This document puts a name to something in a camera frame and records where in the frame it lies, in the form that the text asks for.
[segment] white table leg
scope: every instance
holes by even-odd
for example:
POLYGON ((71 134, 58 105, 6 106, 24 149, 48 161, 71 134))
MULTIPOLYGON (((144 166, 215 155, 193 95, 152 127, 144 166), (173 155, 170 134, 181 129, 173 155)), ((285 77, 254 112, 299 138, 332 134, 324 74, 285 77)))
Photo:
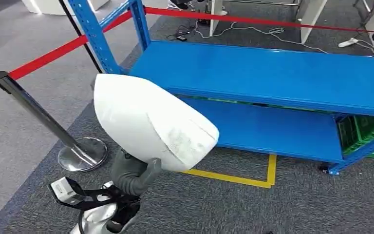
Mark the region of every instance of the white table leg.
MULTIPOLYGON (((219 15, 223 10, 223 0, 211 0, 211 13, 213 15, 219 15)), ((214 31, 216 30, 219 20, 210 21, 210 36, 213 36, 214 31)))
MULTIPOLYGON (((308 5, 306 11, 303 14, 301 23, 315 25, 327 1, 328 0, 305 0, 308 5)), ((301 43, 304 44, 306 42, 311 31, 312 28, 300 29, 301 43)))

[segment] white padded bag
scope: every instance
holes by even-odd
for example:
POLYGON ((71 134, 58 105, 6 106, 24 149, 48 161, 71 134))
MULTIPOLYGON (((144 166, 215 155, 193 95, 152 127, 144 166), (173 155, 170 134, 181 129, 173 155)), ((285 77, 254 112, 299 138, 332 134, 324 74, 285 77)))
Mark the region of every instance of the white padded bag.
POLYGON ((114 141, 141 161, 160 158, 164 170, 194 167, 219 139, 206 117, 146 79, 98 74, 94 105, 114 141))

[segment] chrome base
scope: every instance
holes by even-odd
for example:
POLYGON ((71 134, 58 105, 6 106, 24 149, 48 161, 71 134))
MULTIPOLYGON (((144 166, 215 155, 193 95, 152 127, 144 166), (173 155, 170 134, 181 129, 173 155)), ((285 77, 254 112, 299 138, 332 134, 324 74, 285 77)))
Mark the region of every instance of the chrome base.
POLYGON ((58 163, 70 172, 86 172, 95 169, 107 158, 107 146, 92 137, 77 139, 77 147, 64 147, 58 153, 58 163))

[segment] shelf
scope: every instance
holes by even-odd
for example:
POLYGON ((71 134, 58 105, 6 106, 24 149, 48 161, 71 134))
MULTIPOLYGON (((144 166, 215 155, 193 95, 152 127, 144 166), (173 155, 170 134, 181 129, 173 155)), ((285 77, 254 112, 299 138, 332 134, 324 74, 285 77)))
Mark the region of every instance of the shelf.
POLYGON ((172 93, 374 115, 374 58, 153 41, 130 75, 172 93))
POLYGON ((330 115, 220 101, 182 99, 220 131, 219 147, 342 162, 330 115))

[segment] blue metal shelf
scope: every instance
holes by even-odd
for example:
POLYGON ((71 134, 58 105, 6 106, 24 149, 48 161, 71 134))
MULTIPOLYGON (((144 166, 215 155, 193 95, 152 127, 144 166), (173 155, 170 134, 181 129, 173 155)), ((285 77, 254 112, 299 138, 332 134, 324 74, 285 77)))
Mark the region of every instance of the blue metal shelf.
POLYGON ((172 93, 374 115, 374 58, 153 41, 130 72, 172 93))
MULTIPOLYGON (((144 54, 129 75, 150 79, 175 94, 374 115, 372 57, 151 42, 141 0, 128 0, 101 25, 87 0, 69 2, 107 73, 119 74, 121 68, 101 29, 130 7, 144 54)), ((328 161, 333 175, 374 151, 371 141, 343 160, 336 124, 327 114, 186 102, 217 125, 222 147, 328 161)))
POLYGON ((218 146, 305 159, 342 162, 330 115, 220 101, 182 99, 220 131, 218 146))

